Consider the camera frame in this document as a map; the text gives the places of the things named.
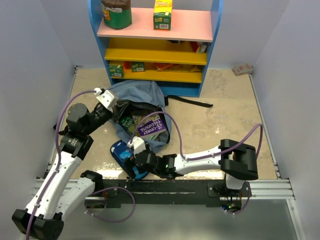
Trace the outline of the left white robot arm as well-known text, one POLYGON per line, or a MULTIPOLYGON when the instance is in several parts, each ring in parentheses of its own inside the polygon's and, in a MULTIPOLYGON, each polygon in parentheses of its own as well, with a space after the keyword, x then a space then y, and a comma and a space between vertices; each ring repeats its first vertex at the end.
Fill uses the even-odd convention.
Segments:
POLYGON ((58 239, 71 212, 87 196, 99 196, 103 192, 102 175, 91 170, 83 172, 68 192, 64 190, 93 144, 90 134, 112 115, 101 103, 92 112, 82 103, 69 108, 68 129, 61 139, 60 153, 33 199, 12 215, 12 221, 22 234, 38 240, 58 239))

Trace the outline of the blue dinosaur pencil case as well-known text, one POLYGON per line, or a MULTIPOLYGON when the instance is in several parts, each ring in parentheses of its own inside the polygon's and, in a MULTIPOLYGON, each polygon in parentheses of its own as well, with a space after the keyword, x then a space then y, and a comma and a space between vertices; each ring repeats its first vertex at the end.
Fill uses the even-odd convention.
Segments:
POLYGON ((149 172, 139 171, 135 163, 133 162, 134 151, 130 149, 127 144, 118 140, 110 147, 111 156, 122 167, 128 178, 133 180, 141 180, 145 178, 149 172))

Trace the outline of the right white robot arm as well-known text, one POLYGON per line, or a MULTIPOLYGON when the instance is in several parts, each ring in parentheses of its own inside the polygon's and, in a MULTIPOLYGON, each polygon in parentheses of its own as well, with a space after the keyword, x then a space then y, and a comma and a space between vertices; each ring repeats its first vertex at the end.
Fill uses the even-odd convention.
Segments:
POLYGON ((140 172, 149 172, 162 179, 174 180, 189 173, 204 170, 221 170, 225 173, 223 192, 235 196, 245 181, 258 179, 257 153, 254 146, 223 139, 220 145, 191 154, 157 156, 140 137, 127 143, 133 150, 133 165, 140 172))

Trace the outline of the purple treehouse book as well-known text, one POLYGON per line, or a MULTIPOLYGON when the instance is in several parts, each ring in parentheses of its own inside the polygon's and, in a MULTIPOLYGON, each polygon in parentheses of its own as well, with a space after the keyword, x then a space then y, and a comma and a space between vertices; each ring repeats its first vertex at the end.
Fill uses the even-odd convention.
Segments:
POLYGON ((152 111, 148 109, 132 110, 131 116, 137 128, 139 136, 143 139, 154 140, 159 134, 166 131, 166 127, 159 114, 148 117, 145 121, 142 121, 152 111))

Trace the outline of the green treehouse book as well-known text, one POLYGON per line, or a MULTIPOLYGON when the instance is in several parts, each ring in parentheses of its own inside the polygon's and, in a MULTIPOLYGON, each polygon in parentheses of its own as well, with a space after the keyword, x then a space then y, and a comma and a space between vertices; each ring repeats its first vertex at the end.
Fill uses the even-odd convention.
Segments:
MULTIPOLYGON (((122 117, 119 122, 118 122, 125 130, 126 132, 132 136, 132 134, 134 133, 134 131, 136 130, 136 125, 134 122, 134 119, 132 118, 131 115, 122 117)), ((157 137, 159 136, 159 133, 153 134, 153 135, 149 135, 149 136, 144 136, 143 139, 147 139, 147 140, 155 140, 157 137)))

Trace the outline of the blue student backpack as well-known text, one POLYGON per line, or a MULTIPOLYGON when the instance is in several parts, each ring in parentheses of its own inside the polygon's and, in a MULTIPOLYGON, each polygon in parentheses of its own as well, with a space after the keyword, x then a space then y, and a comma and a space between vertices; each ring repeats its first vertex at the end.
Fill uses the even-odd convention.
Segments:
MULTIPOLYGON (((165 107, 169 104, 168 98, 173 98, 181 102, 189 103, 192 105, 205 107, 205 108, 211 108, 213 107, 213 104, 209 103, 203 103, 198 101, 192 101, 185 98, 181 98, 175 95, 167 95, 165 96, 161 90, 161 88, 158 86, 158 84, 155 81, 143 81, 143 80, 131 80, 130 83, 120 85, 120 84, 114 84, 107 90, 111 90, 114 94, 119 97, 120 100, 124 101, 132 101, 134 103, 140 103, 140 104, 150 104, 153 106, 159 106, 162 111, 165 110, 165 107)), ((59 135, 65 135, 68 133, 67 128, 61 132, 58 132, 57 128, 59 129, 61 126, 61 123, 63 121, 63 117, 65 115, 65 112, 67 110, 70 110, 71 107, 69 105, 72 103, 73 100, 75 100, 77 97, 89 94, 89 93, 95 93, 94 90, 86 90, 79 92, 78 94, 74 95, 72 98, 69 99, 69 101, 65 104, 63 107, 60 116, 58 118, 58 122, 55 125, 55 148, 57 153, 61 152, 60 147, 62 145, 59 145, 59 135)), ((168 127, 168 134, 166 141, 148 141, 148 143, 151 146, 151 150, 155 153, 160 152, 169 142, 170 142, 170 135, 172 132, 172 120, 170 120, 169 117, 165 117, 165 123, 168 127)), ((115 134, 119 137, 120 140, 123 140, 124 142, 128 142, 130 140, 130 135, 125 132, 124 128, 121 127, 118 123, 114 123, 112 121, 113 126, 115 127, 115 134)))

